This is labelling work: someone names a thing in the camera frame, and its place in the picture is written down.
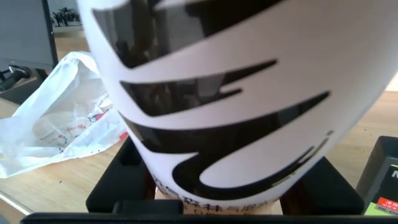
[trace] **monitor stand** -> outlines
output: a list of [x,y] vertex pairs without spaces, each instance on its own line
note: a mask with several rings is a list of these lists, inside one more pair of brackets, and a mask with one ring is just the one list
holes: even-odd
[[[36,89],[38,89],[43,81],[47,78],[47,73],[42,69],[17,67],[15,65],[11,65],[9,68],[9,70],[0,72],[0,85],[5,84],[6,86],[10,86],[10,89],[5,91],[0,90],[0,98],[11,101],[18,105],[21,105],[26,99],[28,99],[28,97],[30,97],[30,95],[33,94],[33,92],[36,91]],[[8,72],[11,72],[11,76],[14,76],[12,79],[8,79],[10,77],[4,77],[4,74]],[[31,78],[25,83],[13,86],[21,78],[29,77]]]

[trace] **wooden desk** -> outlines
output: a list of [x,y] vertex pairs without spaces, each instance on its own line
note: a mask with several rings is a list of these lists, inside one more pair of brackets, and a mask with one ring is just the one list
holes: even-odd
[[[398,136],[396,121],[398,92],[385,92],[345,140],[327,154],[352,186],[356,186],[376,139],[380,135]],[[91,157],[0,179],[0,212],[11,214],[13,223],[30,212],[85,212],[88,194],[120,146],[121,142]],[[4,208],[7,204],[17,209]]]

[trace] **plastic bag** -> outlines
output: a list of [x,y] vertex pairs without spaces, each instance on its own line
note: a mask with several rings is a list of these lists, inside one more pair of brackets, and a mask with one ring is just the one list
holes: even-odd
[[126,136],[87,52],[64,57],[0,127],[0,178],[90,156]]

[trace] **black holder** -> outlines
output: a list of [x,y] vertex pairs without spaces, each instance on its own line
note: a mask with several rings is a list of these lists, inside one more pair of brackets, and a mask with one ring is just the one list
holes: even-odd
[[[144,162],[128,138],[88,196],[88,211],[112,213],[121,200],[145,200],[148,176]],[[364,209],[361,197],[326,158],[312,167],[280,202],[285,215],[359,215]]]

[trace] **computer monitor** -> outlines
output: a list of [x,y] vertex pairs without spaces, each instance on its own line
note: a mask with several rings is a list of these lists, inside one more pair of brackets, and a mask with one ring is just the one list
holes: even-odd
[[0,1],[0,61],[54,68],[58,58],[47,0]]

